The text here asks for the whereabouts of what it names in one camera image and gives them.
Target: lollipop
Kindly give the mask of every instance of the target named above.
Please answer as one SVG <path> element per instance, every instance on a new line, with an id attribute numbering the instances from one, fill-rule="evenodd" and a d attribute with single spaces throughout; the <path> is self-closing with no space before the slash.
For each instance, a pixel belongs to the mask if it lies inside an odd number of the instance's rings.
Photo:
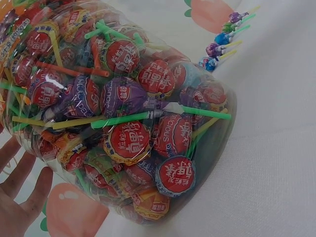
<path id="1" fill-rule="evenodd" d="M 104 189 L 108 187 L 109 183 L 115 178 L 117 173 L 122 170 L 119 169 L 115 161 L 108 157 L 102 148 L 94 148 L 88 152 L 84 161 L 84 168 L 90 181 L 98 188 Z"/>
<path id="2" fill-rule="evenodd" d="M 161 60 L 145 65 L 136 80 L 149 96 L 155 96 L 156 98 L 170 96 L 176 84 L 168 64 Z"/>
<path id="3" fill-rule="evenodd" d="M 192 125 L 188 116 L 169 115 L 159 121 L 154 149 L 168 158 L 185 154 L 191 142 Z"/>
<path id="4" fill-rule="evenodd" d="M 47 108 L 57 102 L 62 85 L 61 75 L 52 69 L 40 69 L 31 76 L 28 94 L 33 104 Z"/>
<path id="5" fill-rule="evenodd" d="M 39 23 L 34 30 L 28 34 L 26 45 L 27 50 L 32 56 L 47 56 L 53 49 L 49 32 L 54 31 L 55 35 L 59 34 L 58 25 L 49 20 Z"/>
<path id="6" fill-rule="evenodd" d="M 248 29 L 250 27 L 250 25 L 247 25 L 247 26 L 244 26 L 242 28 L 240 28 L 239 30 L 236 30 L 236 31 L 233 31 L 233 32 L 230 32 L 229 34 L 226 34 L 226 33 L 220 33 L 218 34 L 216 37 L 215 37 L 215 42 L 219 45 L 224 45 L 224 44 L 229 44 L 232 40 L 233 40 L 233 37 L 241 32 L 241 31 L 244 31 L 246 29 Z"/>
<path id="7" fill-rule="evenodd" d="M 137 184 L 151 184 L 155 174 L 155 159 L 147 158 L 135 165 L 125 166 L 128 176 Z"/>
<path id="8" fill-rule="evenodd" d="M 255 17 L 256 14 L 251 14 L 250 16 L 237 21 L 236 23 L 227 22 L 222 26 L 222 32 L 229 34 L 230 32 L 233 32 L 236 30 L 237 27 L 241 26 L 246 21 L 250 20 L 251 18 Z"/>
<path id="9" fill-rule="evenodd" d="M 151 133 L 140 122 L 116 125 L 105 135 L 104 150 L 116 162 L 128 166 L 150 156 Z"/>
<path id="10" fill-rule="evenodd" d="M 80 45 L 85 40 L 84 35 L 91 31 L 93 24 L 94 20 L 89 11 L 85 9 L 74 10 L 64 19 L 61 35 L 66 42 Z"/>
<path id="11" fill-rule="evenodd" d="M 12 78 L 18 86 L 27 86 L 32 73 L 32 68 L 36 64 L 36 58 L 27 54 L 18 54 L 12 61 L 10 72 Z"/>
<path id="12" fill-rule="evenodd" d="M 235 46 L 241 43 L 242 43 L 241 40 L 234 43 L 229 43 L 227 45 L 219 45 L 217 43 L 211 43 L 206 47 L 206 53 L 210 58 L 216 58 L 216 57 L 224 55 L 226 53 L 226 48 L 230 46 Z"/>
<path id="13" fill-rule="evenodd" d="M 169 211 L 170 198 L 156 188 L 141 190 L 132 195 L 135 211 L 147 220 L 158 220 Z"/>
<path id="14" fill-rule="evenodd" d="M 215 68 L 217 67 L 218 63 L 230 56 L 230 55 L 233 55 L 237 52 L 237 50 L 233 50 L 233 51 L 230 51 L 220 57 L 216 57 L 216 58 L 210 58 L 210 57 L 203 57 L 200 59 L 200 61 L 198 62 L 198 64 L 203 67 L 205 70 L 207 70 L 208 72 L 212 72 L 215 70 Z"/>
<path id="15" fill-rule="evenodd" d="M 119 39 L 103 47 L 100 62 L 104 69 L 116 74 L 133 72 L 140 61 L 139 50 L 128 39 Z"/>
<path id="16" fill-rule="evenodd" d="M 195 163 L 184 156 L 171 157 L 157 166 L 155 181 L 161 194 L 176 198 L 194 187 Z"/>

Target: red lollipop wrapper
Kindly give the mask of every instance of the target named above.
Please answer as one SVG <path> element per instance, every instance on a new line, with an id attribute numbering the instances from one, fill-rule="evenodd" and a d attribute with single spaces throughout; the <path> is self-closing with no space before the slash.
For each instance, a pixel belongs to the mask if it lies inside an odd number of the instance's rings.
<path id="1" fill-rule="evenodd" d="M 105 136 L 104 150 L 116 162 L 133 165 L 150 156 L 151 133 L 138 121 L 114 126 Z"/>
<path id="2" fill-rule="evenodd" d="M 164 157 L 183 155 L 191 143 L 192 124 L 188 116 L 169 115 L 159 121 L 154 149 Z"/>
<path id="3" fill-rule="evenodd" d="M 184 156 L 169 158 L 157 166 L 155 180 L 161 194 L 176 198 L 195 186 L 195 163 Z"/>
<path id="4" fill-rule="evenodd" d="M 51 20 L 37 24 L 28 34 L 26 45 L 32 56 L 47 56 L 51 52 L 53 46 L 49 37 L 50 31 L 54 31 L 56 37 L 59 35 L 58 25 Z"/>
<path id="5" fill-rule="evenodd" d="M 82 44 L 85 34 L 93 29 L 94 20 L 85 9 L 74 10 L 64 19 L 61 34 L 64 40 L 75 45 Z"/>
<path id="6" fill-rule="evenodd" d="M 161 60 L 145 65 L 136 80 L 149 96 L 156 98 L 170 96 L 176 84 L 168 64 Z"/>
<path id="7" fill-rule="evenodd" d="M 227 105 L 227 96 L 220 83 L 205 81 L 197 88 L 211 104 L 212 111 L 221 112 Z"/>
<path id="8" fill-rule="evenodd" d="M 11 75 L 15 84 L 27 86 L 30 83 L 32 68 L 36 64 L 36 58 L 24 53 L 18 54 L 10 66 Z"/>
<path id="9" fill-rule="evenodd" d="M 57 102 L 63 88 L 62 77 L 58 72 L 41 69 L 31 77 L 28 93 L 33 104 L 46 108 Z"/>
<path id="10" fill-rule="evenodd" d="M 72 172 L 82 167 L 88 149 L 78 135 L 65 133 L 54 145 L 58 149 L 57 159 L 64 170 Z"/>
<path id="11" fill-rule="evenodd" d="M 147 185 L 153 182 L 155 168 L 155 159 L 147 158 L 135 165 L 125 166 L 125 171 L 135 183 Z"/>
<path id="12" fill-rule="evenodd" d="M 135 211 L 147 220 L 158 220 L 169 211 L 170 198 L 156 188 L 144 189 L 132 195 Z"/>
<path id="13" fill-rule="evenodd" d="M 133 72 L 140 61 L 137 46 L 132 41 L 119 39 L 104 46 L 100 54 L 100 62 L 105 70 L 116 74 Z"/>

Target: white tablecloth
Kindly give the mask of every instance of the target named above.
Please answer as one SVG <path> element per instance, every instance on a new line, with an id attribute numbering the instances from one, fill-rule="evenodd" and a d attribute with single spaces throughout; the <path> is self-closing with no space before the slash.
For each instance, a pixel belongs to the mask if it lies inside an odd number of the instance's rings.
<path id="1" fill-rule="evenodd" d="M 111 213 L 99 237 L 315 236 L 316 1 L 243 0 L 237 10 L 259 4 L 238 53 L 214 73 L 237 94 L 214 171 L 170 222 L 143 227 Z M 204 54 L 203 44 L 186 48 L 194 60 Z"/>

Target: small lollipop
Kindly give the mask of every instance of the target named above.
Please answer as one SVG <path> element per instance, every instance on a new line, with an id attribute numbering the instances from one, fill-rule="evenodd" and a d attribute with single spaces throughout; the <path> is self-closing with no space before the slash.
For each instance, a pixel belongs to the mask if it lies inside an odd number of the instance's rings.
<path id="1" fill-rule="evenodd" d="M 27 86 L 36 64 L 36 58 L 27 54 L 18 54 L 11 63 L 10 72 L 16 85 Z"/>
<path id="2" fill-rule="evenodd" d="M 227 45 L 219 45 L 217 43 L 211 43 L 206 47 L 206 53 L 209 57 L 216 58 L 216 57 L 224 55 L 226 53 L 226 48 L 230 46 L 235 46 L 241 43 L 242 43 L 241 40 L 234 43 L 229 43 Z"/>
<path id="3" fill-rule="evenodd" d="M 190 117 L 177 114 L 164 116 L 159 121 L 154 149 L 166 158 L 185 154 L 191 143 L 191 134 Z"/>
<path id="4" fill-rule="evenodd" d="M 247 26 L 244 26 L 236 31 L 233 31 L 233 32 L 230 32 L 229 34 L 226 34 L 226 33 L 220 33 L 218 34 L 216 37 L 215 37 L 215 42 L 219 45 L 225 45 L 225 44 L 229 44 L 232 40 L 233 40 L 233 37 L 241 32 L 241 31 L 244 31 L 246 29 L 248 29 L 250 27 L 250 25 L 247 25 Z"/>
<path id="5" fill-rule="evenodd" d="M 161 194 L 179 197 L 196 184 L 195 163 L 184 156 L 171 157 L 157 166 L 155 181 Z"/>
<path id="6" fill-rule="evenodd" d="M 49 20 L 39 23 L 34 30 L 28 34 L 26 39 L 27 50 L 32 56 L 47 56 L 53 49 L 49 32 L 54 31 L 55 35 L 59 35 L 58 25 Z"/>
<path id="7" fill-rule="evenodd" d="M 169 211 L 170 198 L 156 188 L 141 190 L 132 195 L 135 211 L 147 220 L 158 220 Z"/>
<path id="8" fill-rule="evenodd" d="M 105 152 L 117 163 L 128 166 L 150 156 L 151 133 L 138 121 L 116 125 L 104 140 Z"/>
<path id="9" fill-rule="evenodd" d="M 128 176 L 137 184 L 151 184 L 155 176 L 155 159 L 147 158 L 135 165 L 125 166 Z"/>
<path id="10" fill-rule="evenodd" d="M 47 108 L 57 102 L 62 89 L 62 77 L 58 72 L 40 69 L 31 77 L 28 93 L 33 104 Z"/>
<path id="11" fill-rule="evenodd" d="M 237 50 L 233 50 L 233 51 L 230 51 L 220 57 L 216 57 L 216 58 L 210 58 L 210 57 L 203 57 L 202 59 L 200 59 L 200 61 L 198 62 L 198 64 L 203 67 L 204 69 L 206 69 L 208 72 L 212 72 L 215 70 L 215 68 L 217 67 L 218 63 L 232 55 L 232 54 L 235 54 L 237 52 Z"/>
<path id="12" fill-rule="evenodd" d="M 246 21 L 250 20 L 251 18 L 255 17 L 256 14 L 251 14 L 248 17 L 245 17 L 242 20 L 237 21 L 236 23 L 231 23 L 231 22 L 227 22 L 222 26 L 222 32 L 223 33 L 230 33 L 233 32 L 237 29 L 237 27 L 241 26 L 243 23 L 245 23 Z"/>
<path id="13" fill-rule="evenodd" d="M 238 12 L 233 12 L 229 15 L 229 20 L 231 23 L 236 23 L 240 20 L 242 20 L 245 16 L 252 14 L 256 10 L 258 10 L 260 6 L 255 7 L 254 9 L 244 12 L 244 13 L 238 13 Z"/>

